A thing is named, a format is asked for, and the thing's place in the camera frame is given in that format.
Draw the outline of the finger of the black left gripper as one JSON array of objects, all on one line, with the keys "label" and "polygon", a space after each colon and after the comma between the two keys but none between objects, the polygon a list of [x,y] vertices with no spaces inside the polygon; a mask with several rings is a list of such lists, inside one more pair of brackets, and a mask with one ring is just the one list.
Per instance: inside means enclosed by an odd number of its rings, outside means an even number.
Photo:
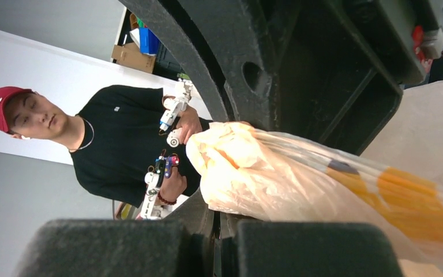
[{"label": "finger of the black left gripper", "polygon": [[341,1],[124,1],[215,121],[246,121],[359,155],[403,92]]}]

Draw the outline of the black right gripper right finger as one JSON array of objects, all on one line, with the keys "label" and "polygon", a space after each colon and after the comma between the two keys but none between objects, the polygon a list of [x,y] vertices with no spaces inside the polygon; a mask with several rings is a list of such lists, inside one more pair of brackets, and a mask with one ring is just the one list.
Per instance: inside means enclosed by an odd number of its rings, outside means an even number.
[{"label": "black right gripper right finger", "polygon": [[262,222],[220,215],[223,276],[403,276],[385,234],[367,223]]}]

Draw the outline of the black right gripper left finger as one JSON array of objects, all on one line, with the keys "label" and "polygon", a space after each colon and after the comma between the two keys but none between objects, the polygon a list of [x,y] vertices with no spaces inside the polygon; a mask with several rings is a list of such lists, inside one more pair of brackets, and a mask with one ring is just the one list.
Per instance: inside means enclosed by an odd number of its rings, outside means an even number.
[{"label": "black right gripper left finger", "polygon": [[163,220],[52,220],[15,276],[212,276],[214,221],[200,192]]}]

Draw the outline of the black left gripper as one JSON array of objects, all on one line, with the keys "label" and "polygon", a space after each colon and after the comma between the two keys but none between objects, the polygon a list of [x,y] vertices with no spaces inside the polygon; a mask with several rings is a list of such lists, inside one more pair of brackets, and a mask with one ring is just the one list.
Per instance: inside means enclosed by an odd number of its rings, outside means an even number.
[{"label": "black left gripper", "polygon": [[399,83],[421,83],[441,58],[443,1],[344,1],[343,7]]}]

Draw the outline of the banana print plastic bag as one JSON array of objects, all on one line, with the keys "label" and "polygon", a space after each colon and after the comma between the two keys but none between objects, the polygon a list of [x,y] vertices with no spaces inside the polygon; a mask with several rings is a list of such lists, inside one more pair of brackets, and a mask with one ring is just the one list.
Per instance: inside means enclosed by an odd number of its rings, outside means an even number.
[{"label": "banana print plastic bag", "polygon": [[443,263],[443,187],[288,133],[213,122],[186,154],[215,211],[267,221],[366,222],[402,259]]}]

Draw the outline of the beige canvas tote bag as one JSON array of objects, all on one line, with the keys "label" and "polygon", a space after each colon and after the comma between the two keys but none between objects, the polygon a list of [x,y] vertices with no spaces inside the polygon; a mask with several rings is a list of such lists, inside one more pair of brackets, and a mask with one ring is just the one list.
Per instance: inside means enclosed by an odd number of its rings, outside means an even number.
[{"label": "beige canvas tote bag", "polygon": [[398,111],[362,157],[443,186],[443,81],[405,90]]}]

